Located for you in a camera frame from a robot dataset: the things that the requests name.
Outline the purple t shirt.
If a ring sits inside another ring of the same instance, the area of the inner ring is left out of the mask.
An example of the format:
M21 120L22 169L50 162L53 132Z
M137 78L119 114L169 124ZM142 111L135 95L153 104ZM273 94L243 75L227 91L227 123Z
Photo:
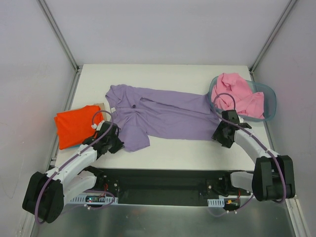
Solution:
M105 97L128 152L150 146L150 136L211 141L219 125L206 95L120 84Z

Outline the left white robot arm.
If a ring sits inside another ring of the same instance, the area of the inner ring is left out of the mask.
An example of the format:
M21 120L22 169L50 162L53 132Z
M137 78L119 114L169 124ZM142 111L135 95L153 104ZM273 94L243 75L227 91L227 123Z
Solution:
M31 176L22 208L33 214L37 223L55 221L64 206L86 190L106 195L105 174L92 163L107 152L118 152L124 143L119 139L119 127L111 121L94 124L93 128L93 135L84 139L68 160Z

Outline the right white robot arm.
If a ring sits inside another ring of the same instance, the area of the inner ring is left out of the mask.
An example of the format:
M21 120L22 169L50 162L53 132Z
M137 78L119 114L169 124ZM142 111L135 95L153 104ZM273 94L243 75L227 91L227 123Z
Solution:
M283 202L295 197L293 161L267 148L255 135L252 127L240 122L235 110L223 111L212 139L225 148L240 146L254 162L253 171L232 171L222 182L228 195L240 188L250 191L258 201Z

